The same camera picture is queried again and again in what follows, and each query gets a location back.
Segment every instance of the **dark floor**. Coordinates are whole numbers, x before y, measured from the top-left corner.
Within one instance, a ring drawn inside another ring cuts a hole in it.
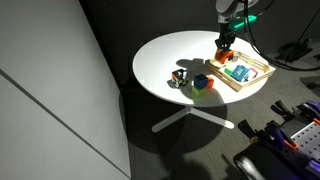
[[[320,53],[320,43],[312,47],[314,51],[292,65],[301,68],[319,66],[314,56]],[[310,90],[305,86],[319,76],[320,71],[293,72],[278,68],[265,86],[247,99],[199,109],[235,125],[247,119],[259,130],[270,120],[283,122],[270,110],[278,100],[288,107],[307,100],[320,101],[320,88]],[[188,115],[159,133],[152,133],[152,125],[183,107],[160,100],[138,85],[125,89],[123,95],[133,180],[244,179],[234,165],[233,157],[250,143],[239,129],[230,130]]]

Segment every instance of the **table base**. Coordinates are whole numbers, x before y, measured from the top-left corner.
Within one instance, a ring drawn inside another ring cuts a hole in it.
[[[233,129],[234,128],[234,124],[230,121],[221,119],[219,117],[213,116],[211,114],[205,113],[203,111],[200,111],[198,109],[194,109],[192,106],[185,106],[184,109],[176,112],[175,114],[173,114],[172,116],[164,119],[163,121],[159,122],[158,124],[154,125],[152,127],[152,132],[156,133],[160,130],[162,130],[163,128],[169,126],[170,124],[176,122],[177,120],[179,120],[180,118],[184,117],[187,114],[193,114],[196,116],[199,116],[203,119],[206,119],[208,121],[214,122],[216,124],[219,124],[221,126],[224,126],[226,128],[229,129]]]

